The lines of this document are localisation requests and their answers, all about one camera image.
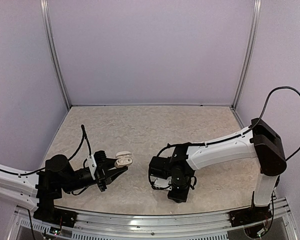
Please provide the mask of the white earbud charging case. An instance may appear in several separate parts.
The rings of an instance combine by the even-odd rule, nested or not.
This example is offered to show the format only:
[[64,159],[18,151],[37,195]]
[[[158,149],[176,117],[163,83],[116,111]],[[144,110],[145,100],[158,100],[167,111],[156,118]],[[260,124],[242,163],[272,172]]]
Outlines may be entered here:
[[128,167],[133,163],[132,153],[130,151],[120,151],[115,155],[114,166],[116,168]]

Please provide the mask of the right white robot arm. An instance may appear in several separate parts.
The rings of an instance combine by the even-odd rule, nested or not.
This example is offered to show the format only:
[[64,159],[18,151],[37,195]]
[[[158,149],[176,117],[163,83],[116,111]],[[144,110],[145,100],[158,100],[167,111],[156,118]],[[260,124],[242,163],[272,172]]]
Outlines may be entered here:
[[[264,115],[272,94],[280,90],[293,91],[300,97],[300,92],[291,86],[276,87],[267,95],[261,115]],[[274,215],[273,191],[280,175],[287,169],[288,160],[299,151],[300,146],[286,156],[281,137],[259,116],[252,119],[249,126],[220,138],[168,144],[152,157],[148,165],[148,182],[153,190],[167,190],[170,200],[184,203],[197,183],[196,171],[234,160],[256,159],[258,177],[251,205],[230,214],[234,220],[256,222],[259,218]]]

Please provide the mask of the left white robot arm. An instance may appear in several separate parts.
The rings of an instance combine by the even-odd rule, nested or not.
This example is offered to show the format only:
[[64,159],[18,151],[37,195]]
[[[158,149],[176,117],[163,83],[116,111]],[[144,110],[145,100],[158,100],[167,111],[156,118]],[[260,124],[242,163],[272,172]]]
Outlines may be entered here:
[[131,153],[119,152],[108,158],[104,151],[89,155],[83,168],[74,170],[70,160],[57,154],[45,161],[45,168],[31,173],[0,164],[0,197],[15,202],[33,212],[43,222],[72,227],[77,219],[75,211],[55,207],[54,201],[62,194],[82,193],[97,185],[105,191],[133,162]]

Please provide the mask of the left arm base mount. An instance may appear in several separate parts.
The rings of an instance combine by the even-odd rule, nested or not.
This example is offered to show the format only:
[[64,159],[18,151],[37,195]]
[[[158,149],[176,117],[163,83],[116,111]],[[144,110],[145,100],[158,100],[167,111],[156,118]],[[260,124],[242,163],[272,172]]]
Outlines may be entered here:
[[69,227],[73,228],[76,220],[77,220],[78,213],[75,211],[60,209],[60,208],[53,208],[50,210],[46,210],[43,208],[38,208],[34,213],[33,217],[37,220],[58,225],[60,227]]

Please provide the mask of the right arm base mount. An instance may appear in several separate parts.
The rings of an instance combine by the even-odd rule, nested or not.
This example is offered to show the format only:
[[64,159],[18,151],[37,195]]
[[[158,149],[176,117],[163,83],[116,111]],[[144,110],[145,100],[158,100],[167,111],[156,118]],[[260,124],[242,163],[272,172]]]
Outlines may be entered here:
[[266,218],[270,219],[271,217],[272,212],[270,211],[269,206],[250,206],[247,208],[232,210],[229,212],[230,223],[233,228],[264,221],[266,220]]

